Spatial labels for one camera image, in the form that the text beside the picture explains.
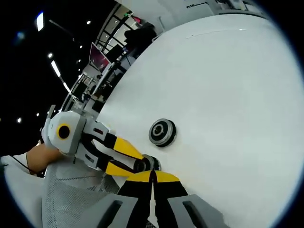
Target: monitor screen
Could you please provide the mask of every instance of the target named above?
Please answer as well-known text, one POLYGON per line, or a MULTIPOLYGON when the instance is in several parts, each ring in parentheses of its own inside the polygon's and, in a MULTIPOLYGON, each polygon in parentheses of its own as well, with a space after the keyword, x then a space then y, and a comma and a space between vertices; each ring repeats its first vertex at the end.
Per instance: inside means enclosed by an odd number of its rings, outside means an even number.
POLYGON ((110 64, 107 57, 96 47, 94 43, 91 44, 90 62, 100 71, 103 72, 105 67, 110 64))
POLYGON ((123 52, 123 48, 119 44, 117 44, 108 53, 106 53, 106 57, 111 62, 115 62, 117 58, 123 54, 123 52))

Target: ceiling light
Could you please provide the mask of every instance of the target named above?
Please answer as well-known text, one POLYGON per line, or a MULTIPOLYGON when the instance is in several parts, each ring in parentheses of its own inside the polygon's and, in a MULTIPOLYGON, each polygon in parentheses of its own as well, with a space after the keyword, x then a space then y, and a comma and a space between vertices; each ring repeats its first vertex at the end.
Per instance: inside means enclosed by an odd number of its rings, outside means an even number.
POLYGON ((63 83, 63 86, 66 88, 66 90, 67 90, 68 92, 71 92, 70 89, 67 87, 67 85, 66 85, 65 82, 63 83))
POLYGON ((43 12, 40 13, 38 15, 38 17, 36 18, 36 24, 37 24, 38 31, 43 29, 43 26, 44 26, 44 24, 43 24, 43 12))
POLYGON ((55 73, 57 74, 57 76, 60 77, 60 75, 61 75, 61 74, 60 74, 60 71, 59 71, 59 69, 58 69, 58 67, 57 67, 57 65, 56 65, 56 63, 55 63, 54 60, 51 62, 51 65, 52 65, 52 67, 53 67, 55 73))

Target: metal ring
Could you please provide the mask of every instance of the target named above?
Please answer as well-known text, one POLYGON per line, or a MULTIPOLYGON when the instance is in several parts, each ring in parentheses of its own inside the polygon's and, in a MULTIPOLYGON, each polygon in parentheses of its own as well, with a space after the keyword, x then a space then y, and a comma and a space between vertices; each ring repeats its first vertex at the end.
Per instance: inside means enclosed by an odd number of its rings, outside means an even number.
POLYGON ((153 135, 159 136, 159 135, 161 135, 162 133, 163 133, 163 125, 158 124, 158 125, 154 126, 154 128, 153 128, 153 135), (155 132, 157 127, 160 127, 160 128, 161 128, 161 130, 160 130, 159 133, 156 133, 156 132, 155 132))
POLYGON ((157 146, 160 146, 160 147, 166 146, 166 145, 170 144, 168 142, 171 142, 172 139, 174 141, 175 136, 173 136, 173 135, 175 134, 175 132, 176 132, 176 127, 174 126, 174 123, 172 121, 167 120, 167 119, 159 119, 156 122, 154 122, 152 127, 150 128, 149 139, 153 144, 155 144, 157 146), (163 130, 162 133, 155 135, 154 129, 159 125, 162 128, 164 128, 164 124, 166 124, 166 128, 168 128, 168 130, 166 132, 163 130), (160 136, 161 134, 164 134, 164 136, 159 140, 155 140, 155 137, 153 137, 153 136, 160 136))

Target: white sleeve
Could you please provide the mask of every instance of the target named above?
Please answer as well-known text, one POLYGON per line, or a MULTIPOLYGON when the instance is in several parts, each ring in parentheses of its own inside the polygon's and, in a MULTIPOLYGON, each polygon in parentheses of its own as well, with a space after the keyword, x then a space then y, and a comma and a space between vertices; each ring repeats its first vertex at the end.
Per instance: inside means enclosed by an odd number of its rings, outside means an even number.
MULTIPOLYGON (((16 158, 19 162, 21 162, 25 167, 28 167, 28 161, 27 161, 27 153, 21 154, 21 155, 14 155, 14 158, 16 158)), ((1 157, 1 163, 2 164, 8 164, 9 166, 17 167, 18 169, 29 173, 29 170, 22 166, 18 161, 13 159, 10 156, 3 156, 1 157)))

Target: white table surface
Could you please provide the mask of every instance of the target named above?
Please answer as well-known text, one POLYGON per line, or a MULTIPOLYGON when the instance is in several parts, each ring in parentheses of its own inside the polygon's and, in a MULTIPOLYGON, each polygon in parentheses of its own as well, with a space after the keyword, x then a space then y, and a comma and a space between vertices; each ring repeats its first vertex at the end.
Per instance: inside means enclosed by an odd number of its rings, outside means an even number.
POLYGON ((199 19, 160 36, 97 120, 221 211, 231 228, 267 228, 297 190, 304 163, 304 87, 285 40, 247 15, 199 19), (168 118, 167 148, 148 131, 168 118))

